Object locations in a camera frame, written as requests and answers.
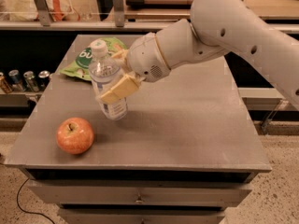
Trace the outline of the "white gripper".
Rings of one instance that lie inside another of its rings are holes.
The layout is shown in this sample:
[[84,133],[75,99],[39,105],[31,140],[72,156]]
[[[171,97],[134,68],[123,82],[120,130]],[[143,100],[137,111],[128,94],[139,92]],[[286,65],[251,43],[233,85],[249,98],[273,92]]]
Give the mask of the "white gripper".
[[171,71],[159,50],[155,33],[139,37],[129,51],[119,50],[112,55],[112,59],[123,70],[128,70],[129,66],[135,73],[126,73],[103,89],[100,100],[108,105],[138,91],[141,77],[145,82],[156,82],[167,77]]

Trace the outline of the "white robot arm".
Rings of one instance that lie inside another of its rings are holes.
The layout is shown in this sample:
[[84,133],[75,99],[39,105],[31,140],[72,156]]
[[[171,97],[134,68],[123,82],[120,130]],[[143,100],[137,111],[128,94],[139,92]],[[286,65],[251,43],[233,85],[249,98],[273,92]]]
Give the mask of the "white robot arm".
[[241,0],[193,0],[190,18],[139,37],[121,62],[125,70],[97,97],[113,104],[184,64],[232,52],[299,108],[299,41],[271,27]]

